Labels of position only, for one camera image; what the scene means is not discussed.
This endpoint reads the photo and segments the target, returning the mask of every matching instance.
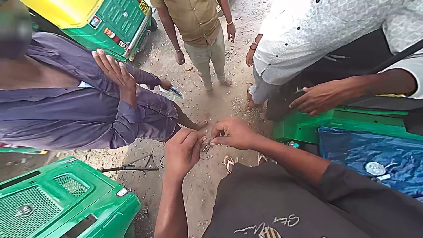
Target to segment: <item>purple shirt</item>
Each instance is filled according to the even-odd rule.
[[[172,101],[142,87],[137,106],[120,101],[119,87],[94,61],[91,51],[52,34],[33,34],[27,56],[94,88],[0,91],[0,141],[38,149],[118,148],[137,137],[171,137],[178,114]],[[160,79],[127,65],[138,84],[152,89]]]

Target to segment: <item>yellow license plate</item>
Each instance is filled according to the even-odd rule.
[[[144,13],[145,15],[147,15],[147,12],[148,12],[148,10],[150,9],[150,6],[149,6],[149,5],[147,5],[147,4],[144,2],[144,0],[141,0],[141,2],[140,2],[140,8],[141,8],[141,10],[143,11],[143,13]]]

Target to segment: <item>green grille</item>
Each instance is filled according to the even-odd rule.
[[[79,197],[87,191],[87,188],[73,179],[68,174],[59,176],[54,179],[59,185],[64,187],[74,197]]]
[[[0,237],[30,237],[61,211],[39,187],[10,194],[0,199]]]

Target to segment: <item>plastic bag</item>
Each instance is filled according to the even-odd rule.
[[[322,157],[369,178],[376,176],[366,171],[366,164],[378,162],[390,175],[380,183],[423,199],[423,141],[328,127],[318,131]]]
[[[166,97],[167,99],[174,101],[176,103],[183,103],[184,102],[184,95],[181,93],[181,95],[178,95],[177,93],[173,92],[172,90],[168,91],[163,89],[159,85],[159,94]]]

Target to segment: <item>yellow auto rickshaw roof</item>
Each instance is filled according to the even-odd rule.
[[[81,28],[104,0],[21,0],[59,28]]]

